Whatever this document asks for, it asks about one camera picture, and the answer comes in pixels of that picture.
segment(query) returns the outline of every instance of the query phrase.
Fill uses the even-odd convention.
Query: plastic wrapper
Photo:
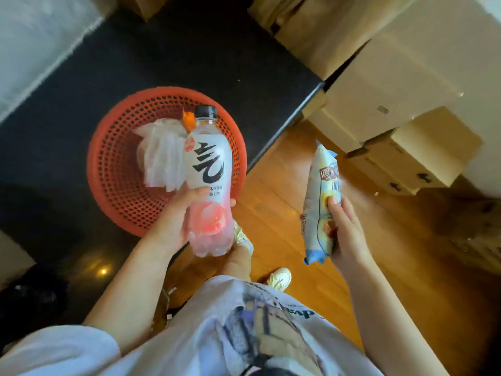
[[[183,149],[186,130],[179,120],[159,119],[134,131],[143,140],[137,148],[137,163],[148,187],[178,190],[186,179]]]
[[[303,206],[301,234],[305,241],[305,263],[321,264],[329,257],[336,244],[336,225],[327,207],[327,198],[341,200],[341,179],[337,156],[317,142],[317,150],[310,166],[308,187]]]

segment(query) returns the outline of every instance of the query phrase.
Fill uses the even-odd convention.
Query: red plastic basket
[[[157,220],[175,193],[146,187],[136,160],[141,137],[133,130],[160,118],[181,119],[182,110],[195,106],[217,107],[217,124],[231,146],[233,173],[231,196],[240,196],[247,172],[247,152],[242,134],[229,113],[210,97],[180,87],[140,91],[119,102],[101,120],[87,155],[87,179],[103,212],[124,230],[142,237]]]

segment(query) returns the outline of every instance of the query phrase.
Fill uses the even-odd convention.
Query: person's left arm
[[[148,339],[167,266],[187,242],[186,209],[208,194],[208,188],[183,187],[166,204],[85,319],[84,325],[111,335],[122,355]]]

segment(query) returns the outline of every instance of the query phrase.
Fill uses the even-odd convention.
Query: sneaker
[[[279,292],[282,292],[287,289],[287,286],[291,284],[291,281],[291,271],[287,268],[279,268],[270,275],[270,278],[268,278],[266,284],[278,290]]]
[[[233,220],[233,227],[235,228],[233,245],[245,246],[249,250],[250,254],[252,254],[252,252],[254,252],[254,246],[252,245],[251,241],[247,238],[246,234],[243,233],[242,227],[238,225],[236,220]]]

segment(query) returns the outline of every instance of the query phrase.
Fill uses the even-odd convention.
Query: person's right hand
[[[337,203],[335,196],[330,196],[327,206],[338,227],[338,246],[331,255],[336,268],[346,278],[360,268],[372,266],[374,260],[351,202],[346,196],[341,196],[341,202]]]

